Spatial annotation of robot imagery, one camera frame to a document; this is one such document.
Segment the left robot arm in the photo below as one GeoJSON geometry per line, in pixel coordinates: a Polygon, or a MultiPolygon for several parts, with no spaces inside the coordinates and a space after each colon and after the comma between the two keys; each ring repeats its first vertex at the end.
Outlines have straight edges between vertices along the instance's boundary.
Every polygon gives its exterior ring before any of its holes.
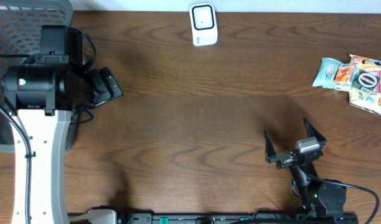
{"type": "Polygon", "coordinates": [[[69,26],[44,25],[40,51],[8,68],[2,80],[14,137],[13,223],[118,223],[112,208],[70,217],[65,203],[64,166],[70,128],[81,113],[119,98],[111,70],[92,68],[83,55],[89,36],[69,26]]]}

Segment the green Zam-Buk tin box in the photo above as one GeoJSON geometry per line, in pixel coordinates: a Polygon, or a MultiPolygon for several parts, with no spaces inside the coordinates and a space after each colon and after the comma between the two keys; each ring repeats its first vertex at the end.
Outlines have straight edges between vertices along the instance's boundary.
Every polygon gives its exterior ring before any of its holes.
{"type": "Polygon", "coordinates": [[[378,93],[379,83],[380,77],[373,73],[359,69],[353,79],[350,93],[358,93],[367,97],[373,93],[378,93]]]}

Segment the white wiper sheet bag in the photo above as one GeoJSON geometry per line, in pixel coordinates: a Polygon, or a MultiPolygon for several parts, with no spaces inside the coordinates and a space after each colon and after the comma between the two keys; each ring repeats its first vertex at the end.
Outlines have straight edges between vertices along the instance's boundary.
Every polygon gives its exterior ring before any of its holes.
{"type": "Polygon", "coordinates": [[[381,60],[350,54],[350,62],[354,63],[357,67],[355,75],[361,69],[380,77],[378,93],[365,97],[358,93],[350,93],[349,91],[350,105],[381,116],[381,60]]]}

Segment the orange Kleenex tissue pack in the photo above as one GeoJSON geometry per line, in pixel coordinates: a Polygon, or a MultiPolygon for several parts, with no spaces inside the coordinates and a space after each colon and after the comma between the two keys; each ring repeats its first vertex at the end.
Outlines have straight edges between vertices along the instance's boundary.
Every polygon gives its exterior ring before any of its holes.
{"type": "Polygon", "coordinates": [[[356,68],[354,63],[340,65],[334,79],[334,89],[339,91],[350,91],[355,77],[356,68]]]}

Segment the teal snack packet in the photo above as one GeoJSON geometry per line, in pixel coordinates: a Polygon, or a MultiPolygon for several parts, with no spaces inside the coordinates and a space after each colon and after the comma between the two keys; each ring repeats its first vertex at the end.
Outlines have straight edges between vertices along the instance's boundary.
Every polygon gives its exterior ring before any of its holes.
{"type": "Polygon", "coordinates": [[[321,66],[319,67],[318,73],[313,81],[312,86],[334,89],[334,79],[339,67],[342,64],[342,62],[334,58],[322,58],[321,66]]]}

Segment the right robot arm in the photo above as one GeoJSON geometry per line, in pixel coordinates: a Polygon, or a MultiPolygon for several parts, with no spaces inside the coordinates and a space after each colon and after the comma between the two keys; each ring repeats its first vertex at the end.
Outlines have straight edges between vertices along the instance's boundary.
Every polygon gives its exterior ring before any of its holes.
{"type": "Polygon", "coordinates": [[[338,181],[333,184],[319,180],[314,161],[323,156],[326,138],[303,119],[307,138],[296,142],[296,149],[289,154],[277,155],[267,132],[265,136],[265,160],[275,163],[277,169],[289,169],[293,178],[293,193],[297,195],[307,212],[313,217],[334,217],[344,214],[346,188],[338,181]]]}

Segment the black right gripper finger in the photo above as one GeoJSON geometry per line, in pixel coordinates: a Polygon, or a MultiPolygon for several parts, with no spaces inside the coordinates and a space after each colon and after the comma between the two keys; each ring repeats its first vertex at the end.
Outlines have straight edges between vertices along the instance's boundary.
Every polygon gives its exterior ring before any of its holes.
{"type": "Polygon", "coordinates": [[[303,122],[309,138],[315,137],[318,143],[326,142],[326,138],[308,121],[308,119],[304,118],[303,122]]]}
{"type": "Polygon", "coordinates": [[[276,151],[273,147],[271,139],[266,130],[264,130],[264,135],[265,135],[265,161],[276,162],[277,160],[276,151]]]}

